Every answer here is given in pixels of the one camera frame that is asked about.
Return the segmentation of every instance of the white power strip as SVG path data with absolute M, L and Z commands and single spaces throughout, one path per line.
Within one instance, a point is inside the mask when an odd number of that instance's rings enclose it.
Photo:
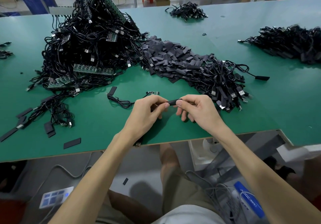
M 74 187 L 72 186 L 43 194 L 39 209 L 62 204 L 73 190 Z

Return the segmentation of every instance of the forearm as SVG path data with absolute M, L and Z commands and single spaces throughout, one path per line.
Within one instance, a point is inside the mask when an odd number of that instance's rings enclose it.
M 114 137 L 106 151 L 59 208 L 50 224 L 95 222 L 116 171 L 129 150 L 126 145 L 130 145 L 130 141 L 130 138 L 122 133 Z
M 211 134 L 232 157 L 271 224 L 320 222 L 321 212 L 259 159 L 226 125 Z

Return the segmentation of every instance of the cable pile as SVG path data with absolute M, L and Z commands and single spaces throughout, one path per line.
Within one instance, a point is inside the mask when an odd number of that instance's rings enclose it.
M 180 79 L 187 81 L 189 86 L 212 98 L 219 108 L 231 112 L 233 108 L 242 109 L 240 101 L 247 102 L 249 93 L 243 91 L 245 79 L 235 73 L 235 69 L 248 73 L 259 80 L 270 77 L 255 76 L 249 73 L 245 64 L 217 59 L 213 53 L 200 56 L 180 43 L 162 41 L 151 36 L 142 45 L 145 56 L 149 59 L 150 75 L 167 77 L 172 83 Z
M 0 48 L 1 47 L 6 47 L 9 44 L 11 44 L 11 42 L 6 42 L 6 43 L 3 43 L 3 44 L 0 44 Z M 5 51 L 5 50 L 0 50 L 0 59 L 7 59 L 11 55 L 13 55 L 12 52 L 8 52 L 8 51 Z
M 265 27 L 260 35 L 239 42 L 253 44 L 271 56 L 300 59 L 302 63 L 321 63 L 321 29 L 307 30 L 295 24 L 290 27 Z
M 171 16 L 176 17 L 182 17 L 185 19 L 185 22 L 189 18 L 199 19 L 199 18 L 207 18 L 208 16 L 203 12 L 203 9 L 200 9 L 197 7 L 196 3 L 192 3 L 189 1 L 188 3 L 185 3 L 183 5 L 180 5 L 179 7 L 168 7 L 165 9 L 167 11 L 168 9 L 172 8 L 173 10 L 170 12 Z
M 33 111 L 28 118 L 23 119 L 27 113 L 21 113 L 23 120 L 11 134 L 50 111 L 50 125 L 45 130 L 51 137 L 53 125 L 72 125 L 73 115 L 64 99 L 111 84 L 130 66 L 144 68 L 148 64 L 139 42 L 147 33 L 141 34 L 130 15 L 121 13 L 111 0 L 75 0 L 72 15 L 63 22 L 53 16 L 52 28 L 52 35 L 45 38 L 42 71 L 35 70 L 38 76 L 30 80 L 27 91 L 41 84 L 54 95 L 26 110 Z

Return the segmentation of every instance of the workbench surface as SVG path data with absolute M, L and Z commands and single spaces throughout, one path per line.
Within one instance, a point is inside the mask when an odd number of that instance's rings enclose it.
M 141 32 L 148 31 L 162 40 L 179 42 L 201 55 L 215 53 L 217 58 L 247 64 L 254 75 L 270 76 L 269 81 L 254 80 L 242 74 L 246 91 L 254 96 L 242 111 L 222 112 L 225 123 L 235 133 L 281 129 L 293 145 L 320 143 L 321 66 L 304 65 L 298 60 L 272 57 L 254 46 L 237 43 L 258 34 L 264 26 L 299 24 L 314 28 L 320 24 L 321 0 L 282 0 L 203 6 L 209 16 L 200 21 L 185 22 L 173 18 L 165 7 L 124 9 L 132 16 Z M 52 93 L 41 86 L 30 92 L 25 89 L 29 80 L 42 65 L 44 38 L 51 35 L 51 15 L 32 15 L 0 18 L 0 43 L 11 41 L 6 50 L 14 53 L 0 60 L 0 135 L 14 128 L 15 117 Z M 43 124 L 50 120 L 47 112 L 26 129 L 19 130 L 0 143 L 0 162 L 30 159 L 84 151 L 106 149 L 119 132 L 131 108 L 123 109 L 110 102 L 106 93 L 117 86 L 114 96 L 135 101 L 146 91 L 159 91 L 168 100 L 186 94 L 197 94 L 184 80 L 172 84 L 166 78 L 140 67 L 131 67 L 106 87 L 83 92 L 65 102 L 75 115 L 72 128 L 55 126 L 56 135 L 47 138 Z M 183 141 L 209 137 L 197 124 L 182 122 L 170 108 L 144 136 L 143 144 Z M 63 144 L 76 138 L 82 143 L 63 149 Z

